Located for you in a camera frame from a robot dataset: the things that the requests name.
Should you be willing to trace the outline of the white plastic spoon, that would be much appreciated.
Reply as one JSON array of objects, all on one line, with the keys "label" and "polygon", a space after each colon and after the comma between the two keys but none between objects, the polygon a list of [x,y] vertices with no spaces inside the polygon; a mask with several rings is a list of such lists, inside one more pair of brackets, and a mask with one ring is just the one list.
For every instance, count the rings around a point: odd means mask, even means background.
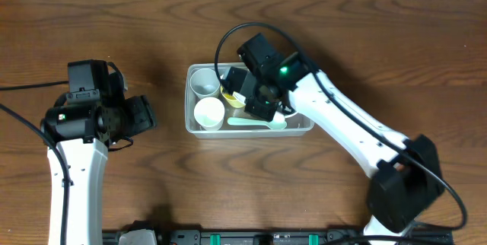
[{"label": "white plastic spoon", "polygon": [[237,117],[228,118],[228,124],[231,126],[265,126],[269,129],[285,129],[287,127],[286,121],[262,121],[257,119],[244,119]]}]

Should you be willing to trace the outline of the yellow plastic cup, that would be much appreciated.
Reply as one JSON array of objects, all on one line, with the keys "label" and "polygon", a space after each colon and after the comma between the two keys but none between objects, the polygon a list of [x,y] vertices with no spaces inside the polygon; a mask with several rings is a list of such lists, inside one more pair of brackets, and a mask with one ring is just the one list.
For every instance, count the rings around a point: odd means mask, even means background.
[{"label": "yellow plastic cup", "polygon": [[223,87],[220,87],[220,92],[223,96],[223,98],[228,102],[228,104],[230,106],[232,106],[233,108],[236,108],[236,109],[240,109],[240,108],[244,108],[245,107],[245,103],[242,103],[240,102],[236,97],[234,97],[233,95],[230,95],[230,94],[227,94],[224,92],[224,88]]}]

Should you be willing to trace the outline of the white plastic bowl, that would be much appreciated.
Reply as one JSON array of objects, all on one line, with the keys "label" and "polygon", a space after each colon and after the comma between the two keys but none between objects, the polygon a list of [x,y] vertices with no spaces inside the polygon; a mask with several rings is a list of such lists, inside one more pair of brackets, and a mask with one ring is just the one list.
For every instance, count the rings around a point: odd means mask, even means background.
[{"label": "white plastic bowl", "polygon": [[293,116],[296,116],[298,112],[294,111],[293,113],[283,113],[283,116],[285,119],[291,118]]}]

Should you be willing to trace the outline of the white plastic cup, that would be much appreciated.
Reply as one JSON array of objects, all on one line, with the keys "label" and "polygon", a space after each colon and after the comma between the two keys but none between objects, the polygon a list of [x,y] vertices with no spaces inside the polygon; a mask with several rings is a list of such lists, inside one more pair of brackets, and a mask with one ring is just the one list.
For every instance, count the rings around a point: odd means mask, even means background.
[{"label": "white plastic cup", "polygon": [[225,107],[216,97],[201,99],[194,108],[196,122],[206,131],[219,130],[224,122]]}]

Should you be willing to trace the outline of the grey plastic cup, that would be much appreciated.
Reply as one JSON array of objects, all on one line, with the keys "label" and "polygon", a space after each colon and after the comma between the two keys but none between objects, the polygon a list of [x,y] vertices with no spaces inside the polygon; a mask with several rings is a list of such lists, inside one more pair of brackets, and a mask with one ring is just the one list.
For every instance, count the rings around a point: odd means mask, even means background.
[{"label": "grey plastic cup", "polygon": [[210,68],[195,71],[190,77],[189,85],[199,99],[207,97],[218,98],[220,94],[220,82],[215,71]]}]

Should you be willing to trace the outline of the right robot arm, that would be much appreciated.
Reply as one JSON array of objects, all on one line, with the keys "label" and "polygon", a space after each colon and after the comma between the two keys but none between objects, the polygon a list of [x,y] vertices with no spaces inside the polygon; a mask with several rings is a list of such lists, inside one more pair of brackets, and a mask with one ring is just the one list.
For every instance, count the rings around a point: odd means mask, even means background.
[{"label": "right robot arm", "polygon": [[279,108],[314,121],[358,163],[370,184],[369,242],[395,243],[445,191],[437,148],[424,135],[410,139],[378,122],[341,93],[301,50],[289,56],[258,33],[238,50],[243,69],[218,72],[224,90],[246,112],[267,122]]}]

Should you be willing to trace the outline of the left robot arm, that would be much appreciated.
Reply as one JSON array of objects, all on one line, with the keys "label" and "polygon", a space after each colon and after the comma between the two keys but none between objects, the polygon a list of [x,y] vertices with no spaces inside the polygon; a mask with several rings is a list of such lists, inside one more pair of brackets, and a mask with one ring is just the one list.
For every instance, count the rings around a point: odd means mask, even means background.
[{"label": "left robot arm", "polygon": [[157,120],[145,95],[126,98],[128,86],[112,62],[68,64],[68,92],[46,111],[40,128],[48,140],[51,173],[49,243],[101,244],[103,175],[120,140],[153,129]]}]

